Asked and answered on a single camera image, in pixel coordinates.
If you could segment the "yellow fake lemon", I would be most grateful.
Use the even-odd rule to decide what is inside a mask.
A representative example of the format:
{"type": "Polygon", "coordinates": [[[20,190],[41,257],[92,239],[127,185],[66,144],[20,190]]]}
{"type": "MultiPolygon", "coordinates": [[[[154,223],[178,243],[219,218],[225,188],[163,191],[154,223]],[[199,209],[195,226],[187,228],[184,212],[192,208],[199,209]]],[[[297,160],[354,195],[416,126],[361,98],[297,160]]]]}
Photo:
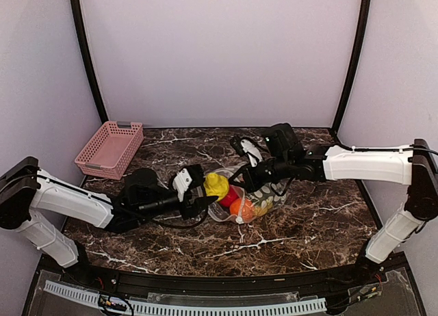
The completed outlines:
{"type": "Polygon", "coordinates": [[[217,173],[209,173],[205,177],[205,192],[208,196],[217,196],[222,200],[229,192],[228,178],[217,173]]]}

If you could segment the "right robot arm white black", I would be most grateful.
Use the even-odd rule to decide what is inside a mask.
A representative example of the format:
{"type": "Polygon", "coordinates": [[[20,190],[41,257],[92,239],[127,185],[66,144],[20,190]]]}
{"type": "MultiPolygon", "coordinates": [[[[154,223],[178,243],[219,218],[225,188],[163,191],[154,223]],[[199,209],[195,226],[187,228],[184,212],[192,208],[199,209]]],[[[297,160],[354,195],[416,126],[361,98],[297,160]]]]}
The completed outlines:
{"type": "Polygon", "coordinates": [[[376,265],[412,233],[437,217],[437,152],[425,140],[391,148],[357,148],[343,144],[304,148],[287,123],[267,128],[262,138],[270,158],[264,160],[260,146],[247,137],[232,137],[231,146],[249,162],[242,165],[229,183],[254,193],[266,184],[282,180],[384,181],[406,185],[407,201],[365,246],[364,257],[349,270],[353,283],[362,285],[376,272],[376,265]]]}

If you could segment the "clear polka dot zip bag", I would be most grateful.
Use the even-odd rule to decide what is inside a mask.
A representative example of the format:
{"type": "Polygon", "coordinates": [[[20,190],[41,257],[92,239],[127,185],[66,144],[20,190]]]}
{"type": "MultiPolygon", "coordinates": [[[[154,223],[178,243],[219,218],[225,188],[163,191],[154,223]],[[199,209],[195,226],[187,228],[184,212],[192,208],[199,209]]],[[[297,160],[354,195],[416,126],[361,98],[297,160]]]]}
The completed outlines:
{"type": "MultiPolygon", "coordinates": [[[[233,175],[233,173],[242,165],[243,165],[242,163],[239,163],[236,166],[218,168],[217,170],[214,170],[209,173],[217,173],[229,179],[233,175]]],[[[253,193],[248,193],[246,190],[241,188],[243,193],[241,198],[249,199],[254,206],[260,205],[263,200],[273,200],[273,208],[269,210],[269,212],[271,212],[284,205],[284,202],[287,198],[287,194],[284,194],[283,196],[280,196],[279,194],[282,193],[286,187],[287,187],[286,182],[280,182],[277,184],[268,183],[262,186],[261,189],[253,193]]],[[[214,203],[210,204],[208,208],[209,216],[216,222],[232,222],[235,224],[248,224],[253,220],[256,220],[257,218],[260,218],[255,216],[251,221],[244,222],[241,217],[230,214],[229,208],[221,207],[218,204],[218,202],[219,200],[215,201],[214,203]]]]}

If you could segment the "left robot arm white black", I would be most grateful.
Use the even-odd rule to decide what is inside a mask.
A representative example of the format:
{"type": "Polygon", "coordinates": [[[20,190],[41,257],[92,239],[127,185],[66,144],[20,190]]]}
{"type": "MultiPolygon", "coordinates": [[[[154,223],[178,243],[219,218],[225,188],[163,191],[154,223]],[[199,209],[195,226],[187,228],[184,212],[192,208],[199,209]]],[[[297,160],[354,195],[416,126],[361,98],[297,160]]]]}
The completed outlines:
{"type": "Polygon", "coordinates": [[[208,194],[200,165],[178,171],[168,187],[154,170],[142,168],[125,179],[117,196],[98,194],[61,181],[42,170],[35,157],[26,157],[1,176],[1,228],[16,231],[48,254],[82,286],[96,281],[84,249],[65,237],[43,210],[87,222],[111,233],[126,233],[177,211],[185,220],[207,211],[218,196],[208,194]]]}

